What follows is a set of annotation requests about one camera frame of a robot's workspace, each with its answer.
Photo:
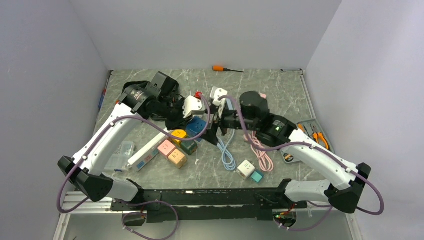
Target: light blue extension cord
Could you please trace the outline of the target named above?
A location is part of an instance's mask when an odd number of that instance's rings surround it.
[[[234,110],[233,104],[231,103],[229,99],[226,100],[226,104],[229,110]],[[218,137],[217,147],[222,152],[221,161],[224,164],[224,168],[228,171],[234,171],[236,169],[236,161],[234,160],[234,157],[231,154],[231,152],[228,151],[227,149],[228,145],[233,140],[235,133],[236,133],[236,130],[231,129],[230,137],[226,144],[224,143],[224,141],[221,140],[221,138]]]

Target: blue cable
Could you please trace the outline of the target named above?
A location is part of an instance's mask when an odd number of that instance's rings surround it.
[[[227,147],[231,143],[231,141],[234,138],[234,135],[236,133],[236,130],[231,129],[231,136],[229,137],[228,142],[225,144],[224,141],[221,140],[221,138],[218,137],[218,149],[221,150],[222,156],[221,160],[224,164],[224,168],[228,171],[234,171],[236,169],[236,161],[234,160],[233,155],[231,155],[231,152],[228,151]]]

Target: teal cube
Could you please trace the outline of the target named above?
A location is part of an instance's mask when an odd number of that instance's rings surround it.
[[[262,172],[255,170],[250,177],[253,179],[253,181],[259,183],[264,178],[264,175]]]

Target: pliers handle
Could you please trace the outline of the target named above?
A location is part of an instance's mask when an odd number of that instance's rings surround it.
[[[322,132],[317,131],[317,127],[315,125],[310,125],[310,128],[312,129],[312,138],[315,142],[319,143],[319,141],[323,142],[325,144],[325,148],[327,150],[330,150],[329,143],[327,142],[326,138],[324,137]]]

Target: clear plastic box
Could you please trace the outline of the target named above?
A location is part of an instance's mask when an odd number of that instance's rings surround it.
[[[133,156],[135,147],[134,142],[123,141],[110,157],[104,169],[117,172],[128,171],[128,159]]]

